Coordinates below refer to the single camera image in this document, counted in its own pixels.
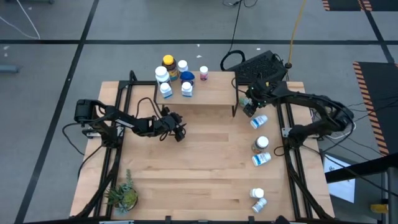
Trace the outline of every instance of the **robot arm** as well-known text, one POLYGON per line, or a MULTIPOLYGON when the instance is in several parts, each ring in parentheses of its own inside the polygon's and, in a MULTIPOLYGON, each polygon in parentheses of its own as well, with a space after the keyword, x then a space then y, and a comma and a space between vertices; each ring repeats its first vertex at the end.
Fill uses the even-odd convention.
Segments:
POLYGON ((269 83, 257 79, 248 86, 245 92, 251 99, 243 111, 251 117, 257 110, 266 105, 278 103, 291 103, 294 105, 313 108, 321 119, 306 126, 297 124, 289 130, 287 138, 292 147, 300 147, 304 140, 313 134, 320 137, 330 135, 336 131, 344 131, 352 123, 354 114, 343 104, 329 99, 327 96, 311 95, 288 90, 286 82, 269 83))
POLYGON ((174 132, 177 142, 185 137, 181 116, 177 113, 170 113, 168 108, 161 111, 162 117, 157 119, 156 116, 148 118, 135 118, 122 111, 115 106, 104 105, 98 100, 78 100, 75 110, 74 120, 82 125, 88 124, 94 132, 101 135, 104 146, 117 147, 118 129, 108 126, 104 121, 113 121, 120 126, 131 128, 134 134, 138 136, 155 137, 165 133, 174 132), (103 117, 97 114, 97 108, 103 117))

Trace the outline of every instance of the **orange and black hazard tape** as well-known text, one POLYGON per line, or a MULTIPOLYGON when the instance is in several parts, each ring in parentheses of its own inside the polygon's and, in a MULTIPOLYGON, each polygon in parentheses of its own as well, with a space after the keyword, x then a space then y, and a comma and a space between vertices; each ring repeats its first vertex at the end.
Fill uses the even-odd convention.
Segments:
POLYGON ((323 7, 326 11, 330 11, 330 6, 328 0, 322 0, 323 7))
POLYGON ((365 102, 366 110, 369 112, 368 117, 373 128, 373 133, 374 137, 376 138, 377 145, 379 146, 379 151, 383 156, 386 156, 389 154, 389 151, 387 149, 387 144, 384 140, 383 132, 380 129, 379 120, 377 119, 376 112, 374 111, 368 87, 366 86, 365 79, 362 75, 361 66, 358 62, 354 62, 353 65, 359 89, 361 90, 362 98, 365 102))
POLYGON ((365 10, 367 10, 367 11, 372 11, 373 10, 372 9, 372 5, 371 5, 371 3, 368 0, 363 0, 363 4, 365 6, 365 10))
MULTIPOLYGON (((372 11, 373 10, 372 5, 369 2, 369 0, 363 0, 363 1, 362 0, 357 0, 357 1, 358 1, 358 4, 359 4, 360 8, 361 8, 361 11, 372 11)), ((323 8, 326 11, 330 11, 329 0, 322 0, 322 4, 323 4, 323 8)))

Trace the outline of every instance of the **potted plant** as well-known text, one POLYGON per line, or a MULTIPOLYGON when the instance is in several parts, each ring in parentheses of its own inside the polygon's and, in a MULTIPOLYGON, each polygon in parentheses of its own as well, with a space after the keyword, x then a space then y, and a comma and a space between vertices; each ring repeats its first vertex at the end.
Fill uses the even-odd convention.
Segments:
POLYGON ((105 193, 108 205, 113 205, 116 211, 123 215, 132 210, 137 204, 138 194, 132 187, 131 172, 127 169, 127 183, 109 189, 105 193))

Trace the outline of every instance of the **wooden shelf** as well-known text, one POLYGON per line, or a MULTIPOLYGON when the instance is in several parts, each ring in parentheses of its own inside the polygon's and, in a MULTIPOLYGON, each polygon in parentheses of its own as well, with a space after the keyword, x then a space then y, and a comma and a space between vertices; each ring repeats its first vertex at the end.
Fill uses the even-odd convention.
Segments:
POLYGON ((200 72, 192 73, 195 76, 192 97, 182 96, 181 80, 178 79, 172 82, 173 96, 165 99, 158 90, 156 103, 159 105, 236 105, 236 90, 231 85, 231 80, 235 78, 234 72, 209 72, 206 81, 200 80, 200 72))

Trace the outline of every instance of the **gray floor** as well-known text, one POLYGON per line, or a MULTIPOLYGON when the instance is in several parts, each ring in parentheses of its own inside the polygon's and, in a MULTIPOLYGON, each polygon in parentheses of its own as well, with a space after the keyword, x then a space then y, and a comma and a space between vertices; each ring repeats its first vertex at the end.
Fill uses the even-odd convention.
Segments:
MULTIPOLYGON (((47 40, 80 39, 92 3, 93 0, 56 0, 54 5, 22 2, 42 38, 47 40)), ((243 7, 236 38, 290 39, 300 5, 300 1, 259 0, 253 8, 243 7)), ((236 12, 237 8, 223 6, 221 0, 99 0, 88 39, 230 39, 236 12)), ((372 12, 372 15, 384 39, 398 39, 398 29, 394 29, 397 27, 393 22, 398 19, 398 12, 372 12)), ((29 21, 16 3, 1 1, 0 16, 34 35, 29 21)), ((0 39, 27 38, 0 21, 0 39)), ((307 3, 296 39, 377 40, 364 12, 326 12, 321 0, 307 3)), ((247 44, 234 45, 233 48, 245 52, 247 58, 266 50, 278 53, 285 60, 289 54, 288 45, 247 44)), ((82 157, 67 143, 61 128, 73 121, 77 99, 96 99, 101 82, 127 79, 131 69, 138 79, 152 80, 154 69, 165 54, 187 60, 191 69, 207 65, 210 70, 219 70, 220 60, 228 49, 228 44, 200 42, 180 45, 85 45, 25 222, 67 218, 69 215, 82 157)), ((7 202, 0 209, 1 223, 13 223, 16 218, 75 50, 76 45, 0 44, 0 63, 22 66, 21 72, 16 75, 0 75, 0 102, 4 105, 0 110, 3 122, 0 135, 0 179, 3 183, 0 184, 0 201, 7 202)), ((394 58, 398 58, 398 46, 390 45, 389 50, 394 58)), ((377 45, 295 45, 290 79, 303 81, 309 93, 327 95, 344 104, 360 103, 363 100, 353 61, 386 62, 386 58, 377 45)), ((238 58, 231 57, 226 67, 238 62, 238 58)), ((79 128, 70 128, 68 134, 80 149, 85 148, 86 139, 79 128)), ((357 123, 352 138, 377 149, 368 119, 357 123)), ((322 148, 330 145, 328 140, 320 142, 322 148)), ((367 159, 379 156, 350 141, 343 145, 367 159)), ((331 152, 351 161, 364 161, 340 147, 331 152)), ((347 213, 339 202, 333 203, 337 217, 357 222, 369 221, 360 213, 347 213)))

